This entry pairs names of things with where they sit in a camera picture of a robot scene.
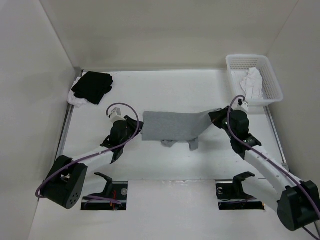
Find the grey tank top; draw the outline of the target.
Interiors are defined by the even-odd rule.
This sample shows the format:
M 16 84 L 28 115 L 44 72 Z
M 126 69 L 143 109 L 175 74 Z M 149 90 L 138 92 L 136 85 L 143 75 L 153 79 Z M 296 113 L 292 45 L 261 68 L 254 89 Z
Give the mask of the grey tank top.
M 199 136 L 211 125 L 209 113 L 220 108 L 199 113 L 145 111 L 143 113 L 142 140 L 158 141 L 171 148 L 176 143 L 188 143 L 189 150 L 199 148 Z

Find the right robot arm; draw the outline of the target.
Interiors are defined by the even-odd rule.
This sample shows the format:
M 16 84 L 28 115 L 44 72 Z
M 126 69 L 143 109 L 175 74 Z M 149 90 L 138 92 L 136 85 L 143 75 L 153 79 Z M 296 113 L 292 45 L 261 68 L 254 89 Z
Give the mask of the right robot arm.
M 286 229 L 296 231 L 320 219 L 320 195 L 311 180 L 302 181 L 273 160 L 249 130 L 248 115 L 230 106 L 210 112 L 212 124 L 223 129 L 236 154 L 252 165 L 270 183 L 262 187 L 251 172 L 234 177 L 232 192 L 238 198 L 253 196 L 273 209 Z

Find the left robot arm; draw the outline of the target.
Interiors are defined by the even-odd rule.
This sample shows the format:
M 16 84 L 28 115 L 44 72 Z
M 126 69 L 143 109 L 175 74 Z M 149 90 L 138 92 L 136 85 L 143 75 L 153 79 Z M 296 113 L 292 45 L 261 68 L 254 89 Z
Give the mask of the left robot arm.
M 36 191 L 36 196 L 69 210 L 80 200 L 86 176 L 93 173 L 106 182 L 98 183 L 95 190 L 88 191 L 84 197 L 89 200 L 108 199 L 112 195 L 112 179 L 97 170 L 115 163 L 123 155 L 125 145 L 142 131 L 143 126 L 142 121 L 126 115 L 113 123 L 110 134 L 97 149 L 78 159 L 59 156 Z

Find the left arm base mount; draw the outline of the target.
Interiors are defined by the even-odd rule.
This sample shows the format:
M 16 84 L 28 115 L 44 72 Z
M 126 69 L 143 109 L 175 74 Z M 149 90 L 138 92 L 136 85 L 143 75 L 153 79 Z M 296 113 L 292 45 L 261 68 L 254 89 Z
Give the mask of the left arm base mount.
M 125 211 L 127 209 L 129 183 L 114 181 L 111 177 L 95 172 L 85 181 L 82 190 L 82 211 Z

